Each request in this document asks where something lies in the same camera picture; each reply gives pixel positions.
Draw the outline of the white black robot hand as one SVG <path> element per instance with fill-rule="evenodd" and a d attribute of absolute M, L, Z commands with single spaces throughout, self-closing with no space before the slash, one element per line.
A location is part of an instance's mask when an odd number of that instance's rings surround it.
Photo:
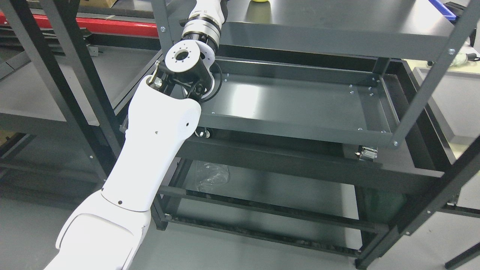
<path fill-rule="evenodd" d="M 228 17 L 227 3 L 228 0 L 197 0 L 188 18 L 200 15 L 209 17 L 216 24 L 222 25 Z"/>

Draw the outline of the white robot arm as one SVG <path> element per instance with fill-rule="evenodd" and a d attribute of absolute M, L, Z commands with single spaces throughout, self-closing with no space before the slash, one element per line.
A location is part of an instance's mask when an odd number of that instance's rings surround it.
<path fill-rule="evenodd" d="M 127 270 L 151 222 L 151 205 L 182 144 L 193 135 L 201 102 L 214 88 L 210 67 L 226 12 L 196 7 L 181 40 L 145 76 L 128 109 L 126 140 L 103 187 L 63 225 L 47 270 Z"/>

